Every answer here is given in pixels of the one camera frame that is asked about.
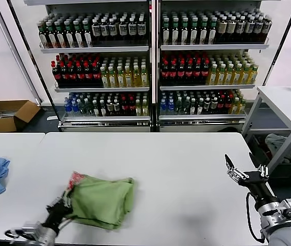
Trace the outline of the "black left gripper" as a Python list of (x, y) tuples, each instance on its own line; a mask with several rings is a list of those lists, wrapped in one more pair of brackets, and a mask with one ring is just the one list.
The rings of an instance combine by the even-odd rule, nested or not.
[(45, 220), (46, 227), (59, 227), (66, 215), (73, 212), (72, 201), (68, 196), (69, 191), (63, 192), (63, 197), (57, 197), (47, 206), (48, 217)]

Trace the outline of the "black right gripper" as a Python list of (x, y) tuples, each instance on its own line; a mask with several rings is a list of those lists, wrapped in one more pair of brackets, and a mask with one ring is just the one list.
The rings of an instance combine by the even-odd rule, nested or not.
[(249, 156), (257, 171), (243, 173), (234, 166), (229, 156), (225, 154), (228, 176), (232, 180), (238, 181), (238, 185), (249, 189), (251, 196), (255, 200), (255, 208), (260, 208), (272, 202), (279, 202), (279, 198), (273, 195), (266, 185), (268, 181), (266, 177), (269, 177), (268, 166), (260, 164), (251, 152), (249, 152)]

